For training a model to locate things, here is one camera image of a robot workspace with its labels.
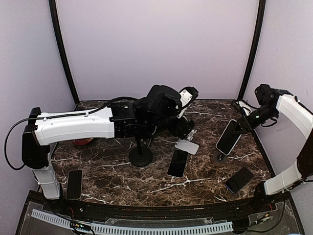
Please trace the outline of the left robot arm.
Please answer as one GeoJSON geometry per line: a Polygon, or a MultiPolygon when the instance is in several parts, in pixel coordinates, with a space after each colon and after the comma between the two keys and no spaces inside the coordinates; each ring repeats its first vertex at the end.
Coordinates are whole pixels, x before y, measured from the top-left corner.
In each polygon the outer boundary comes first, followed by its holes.
{"type": "Polygon", "coordinates": [[[69,203],[62,197],[50,157],[53,143],[86,139],[134,138],[136,148],[129,154],[132,165],[143,167],[153,155],[142,140],[153,141],[168,131],[180,140],[189,141],[195,122],[184,116],[185,110],[198,97],[198,90],[185,87],[176,91],[165,85],[154,85],[140,99],[118,97],[102,106],[68,113],[43,113],[33,108],[22,134],[22,161],[35,174],[44,197],[58,213],[66,213],[69,203]]]}

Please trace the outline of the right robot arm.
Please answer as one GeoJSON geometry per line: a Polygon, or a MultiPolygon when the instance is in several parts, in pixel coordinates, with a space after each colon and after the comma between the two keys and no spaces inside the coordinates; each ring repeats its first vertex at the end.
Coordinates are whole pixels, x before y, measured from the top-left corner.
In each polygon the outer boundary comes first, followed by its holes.
{"type": "Polygon", "coordinates": [[[297,98],[287,90],[275,89],[268,84],[261,84],[255,89],[259,108],[250,114],[242,115],[235,124],[235,133],[243,134],[262,126],[269,119],[277,120],[280,115],[289,124],[286,131],[281,124],[275,136],[282,134],[278,146],[285,147],[279,154],[293,153],[297,146],[292,140],[299,137],[304,145],[291,166],[278,175],[257,185],[254,196],[250,200],[250,209],[261,212],[276,194],[295,188],[305,182],[313,174],[313,114],[297,98]]]}

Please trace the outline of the black phone grey edge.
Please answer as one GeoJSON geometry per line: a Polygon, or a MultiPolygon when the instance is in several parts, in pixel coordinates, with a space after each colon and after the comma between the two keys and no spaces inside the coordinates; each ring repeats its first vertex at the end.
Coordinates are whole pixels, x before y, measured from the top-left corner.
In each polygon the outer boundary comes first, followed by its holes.
{"type": "Polygon", "coordinates": [[[188,152],[175,150],[167,171],[167,174],[172,177],[182,178],[185,172],[188,152]]]}

